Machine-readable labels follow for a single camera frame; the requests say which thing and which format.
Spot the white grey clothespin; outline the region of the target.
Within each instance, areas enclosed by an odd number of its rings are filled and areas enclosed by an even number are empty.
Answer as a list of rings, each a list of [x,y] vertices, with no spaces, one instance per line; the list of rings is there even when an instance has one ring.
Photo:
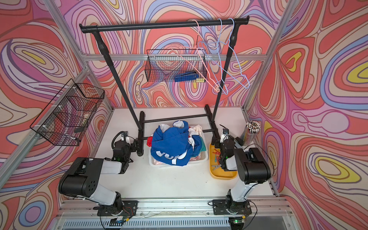
[[[221,168],[221,166],[220,166],[220,165],[211,165],[211,168],[212,168],[213,170],[216,170],[216,169]]]

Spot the pink printed jacket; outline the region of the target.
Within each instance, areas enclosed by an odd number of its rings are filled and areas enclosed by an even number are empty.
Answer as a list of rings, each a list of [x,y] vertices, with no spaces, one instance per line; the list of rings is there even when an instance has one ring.
[[[203,129],[202,129],[202,126],[200,126],[200,125],[196,125],[194,127],[190,126],[189,129],[188,129],[188,132],[189,132],[190,137],[192,137],[192,136],[202,137]]]

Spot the blue red white jacket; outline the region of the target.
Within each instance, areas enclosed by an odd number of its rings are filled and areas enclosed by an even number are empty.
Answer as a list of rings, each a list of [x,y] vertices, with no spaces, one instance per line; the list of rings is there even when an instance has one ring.
[[[172,126],[160,124],[147,139],[150,155],[157,161],[173,166],[186,166],[200,154],[200,136],[189,136],[187,121],[177,120]]]

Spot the light blue hanger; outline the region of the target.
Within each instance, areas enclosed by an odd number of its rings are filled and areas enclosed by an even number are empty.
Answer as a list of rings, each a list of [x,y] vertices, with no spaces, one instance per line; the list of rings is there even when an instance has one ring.
[[[218,19],[220,22],[219,26],[219,34],[217,36],[217,40],[214,41],[205,41],[205,38],[202,36],[201,29],[199,22],[197,20],[194,20],[194,22],[197,25],[197,42],[195,45],[195,48],[197,51],[201,50],[202,54],[204,54],[204,57],[208,61],[207,66],[205,67],[207,74],[208,74],[208,84],[213,88],[213,90],[217,93],[225,93],[225,95],[228,95],[229,90],[227,86],[225,85],[225,80],[219,80],[215,76],[215,71],[213,68],[215,66],[218,67],[218,70],[223,71],[224,68],[221,64],[221,44],[227,45],[227,42],[221,41],[221,35],[224,30],[224,25],[221,19]]]

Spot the green jacket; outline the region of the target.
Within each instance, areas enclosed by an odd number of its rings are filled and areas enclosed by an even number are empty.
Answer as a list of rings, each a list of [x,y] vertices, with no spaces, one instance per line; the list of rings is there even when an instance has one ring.
[[[205,144],[205,142],[202,139],[201,140],[201,149],[200,149],[200,152],[204,152],[204,151],[206,151],[206,144]]]

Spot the pink hanger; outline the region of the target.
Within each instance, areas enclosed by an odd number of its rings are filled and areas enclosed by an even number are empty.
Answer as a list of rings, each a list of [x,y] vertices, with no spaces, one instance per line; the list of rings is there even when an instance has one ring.
[[[197,25],[197,40],[196,40],[196,44],[192,47],[195,50],[195,53],[197,55],[197,57],[199,58],[200,62],[203,64],[203,67],[206,70],[206,73],[208,74],[208,78],[206,79],[204,74],[200,73],[200,71],[198,70],[198,68],[196,68],[192,63],[190,63],[186,58],[184,58],[181,54],[179,54],[176,50],[178,48],[173,47],[172,45],[170,45],[170,50],[173,50],[175,52],[175,54],[179,57],[181,57],[183,60],[185,60],[186,62],[188,62],[200,75],[200,77],[202,77],[204,79],[204,81],[216,92],[219,93],[220,87],[217,83],[215,83],[215,81],[211,78],[211,73],[209,71],[209,68],[206,65],[206,62],[204,61],[203,56],[200,54],[199,52],[199,48],[198,48],[198,38],[200,37],[199,35],[199,22],[196,19],[192,19],[191,21],[194,21]]]

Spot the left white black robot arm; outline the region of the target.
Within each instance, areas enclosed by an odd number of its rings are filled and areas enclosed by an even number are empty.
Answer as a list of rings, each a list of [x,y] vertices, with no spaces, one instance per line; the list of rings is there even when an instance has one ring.
[[[99,217],[129,219],[136,215],[137,201],[123,201],[119,192],[99,183],[101,175],[126,173],[133,163],[131,154],[140,153],[142,144],[126,131],[115,135],[111,142],[111,158],[78,157],[64,173],[58,184],[58,192],[73,198],[81,198],[97,204],[94,210]]]

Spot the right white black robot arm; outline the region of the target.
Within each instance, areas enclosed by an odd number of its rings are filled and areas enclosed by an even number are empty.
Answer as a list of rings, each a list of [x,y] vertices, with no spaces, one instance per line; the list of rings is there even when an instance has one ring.
[[[214,215],[243,215],[252,213],[248,196],[257,185],[268,181],[271,169],[258,148],[237,148],[231,139],[219,144],[219,165],[225,172],[236,172],[238,180],[224,199],[211,202]]]

